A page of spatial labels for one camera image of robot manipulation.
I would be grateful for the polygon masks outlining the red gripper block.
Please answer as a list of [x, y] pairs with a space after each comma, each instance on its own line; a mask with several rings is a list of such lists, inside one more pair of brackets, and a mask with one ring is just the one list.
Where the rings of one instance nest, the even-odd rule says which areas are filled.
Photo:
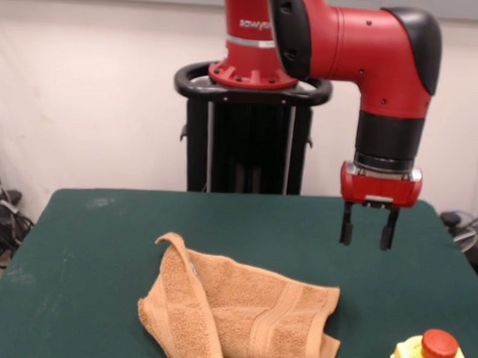
[[[392, 207], [412, 207], [419, 198], [423, 178], [419, 169], [410, 173], [386, 174], [365, 170], [353, 162], [344, 162], [341, 167], [341, 196], [344, 203], [340, 243], [352, 242], [352, 206], [354, 203], [384, 203]], [[392, 248], [392, 241], [399, 208], [389, 209], [389, 218], [382, 229], [381, 250]]]

